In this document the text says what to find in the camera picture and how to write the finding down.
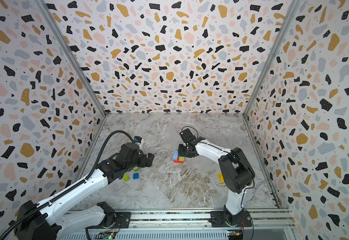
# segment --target marble floor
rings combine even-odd
[[[105,138],[114,130],[144,138],[144,153],[155,155],[150,168],[139,170],[140,178],[116,180],[91,194],[73,210],[83,210],[106,201],[115,209],[162,209],[222,207],[228,188],[217,176],[220,167],[210,159],[197,156],[174,163],[173,151],[182,143],[181,128],[191,126],[200,136],[226,148],[243,150],[256,177],[255,187],[244,196],[245,207],[274,207],[273,196],[265,182],[241,114],[111,114],[108,115],[84,175],[92,168]],[[100,161],[119,151],[129,139],[115,134],[108,142]]]

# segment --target patterned wall panel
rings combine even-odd
[[[69,185],[100,115],[31,1],[0,1],[0,233]]]
[[[248,120],[301,239],[349,239],[349,1],[302,1]]]
[[[106,112],[240,112],[289,0],[47,0]]]

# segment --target yellow block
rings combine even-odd
[[[221,183],[224,183],[223,174],[222,174],[222,173],[219,173],[219,174],[217,174],[217,176],[219,177]]]

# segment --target black mounting plate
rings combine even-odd
[[[116,225],[113,227],[113,230],[117,230],[120,228],[129,228],[130,223],[130,212],[116,212]],[[88,228],[102,228],[101,225],[92,226]]]
[[[250,215],[247,211],[243,211],[243,214],[241,215],[240,219],[243,221],[244,227],[252,227]],[[225,223],[224,211],[212,211],[209,222],[212,224],[212,227],[231,227]],[[242,227],[241,221],[236,227],[238,228]]]

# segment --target robotic arm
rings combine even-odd
[[[152,166],[154,155],[143,153],[141,141],[142,138],[134,137],[134,142],[123,144],[119,153],[95,165],[89,178],[86,175],[36,204],[32,201],[24,203],[18,210],[17,221],[29,216],[14,227],[16,237],[19,240],[55,240],[86,227],[101,225],[109,228],[117,224],[115,211],[106,202],[74,214],[65,213],[93,192],[121,179],[134,167]]]
[[[243,151],[236,147],[227,149],[210,143],[203,137],[195,137],[189,128],[180,136],[184,144],[178,146],[182,157],[205,156],[220,165],[225,185],[228,187],[228,200],[224,206],[225,222],[236,226],[244,212],[243,198],[245,190],[252,184],[255,174]]]

